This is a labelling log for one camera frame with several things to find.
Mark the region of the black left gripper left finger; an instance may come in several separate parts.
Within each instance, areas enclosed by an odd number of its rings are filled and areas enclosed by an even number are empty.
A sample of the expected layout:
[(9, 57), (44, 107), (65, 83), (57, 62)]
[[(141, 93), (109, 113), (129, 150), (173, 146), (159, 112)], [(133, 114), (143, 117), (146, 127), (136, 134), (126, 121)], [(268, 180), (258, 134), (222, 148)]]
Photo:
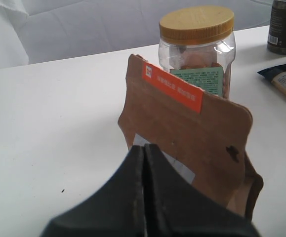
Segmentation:
[(144, 237), (144, 150), (133, 146), (91, 197), (50, 220), (43, 237)]

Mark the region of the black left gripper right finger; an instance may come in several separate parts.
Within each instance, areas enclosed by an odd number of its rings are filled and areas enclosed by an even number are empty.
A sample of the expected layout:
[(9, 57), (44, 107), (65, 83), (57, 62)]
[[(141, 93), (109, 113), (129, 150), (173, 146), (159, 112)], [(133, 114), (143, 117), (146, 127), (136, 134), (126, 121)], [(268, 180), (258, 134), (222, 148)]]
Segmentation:
[(155, 144), (144, 146), (149, 237), (257, 237), (254, 225), (187, 183)]

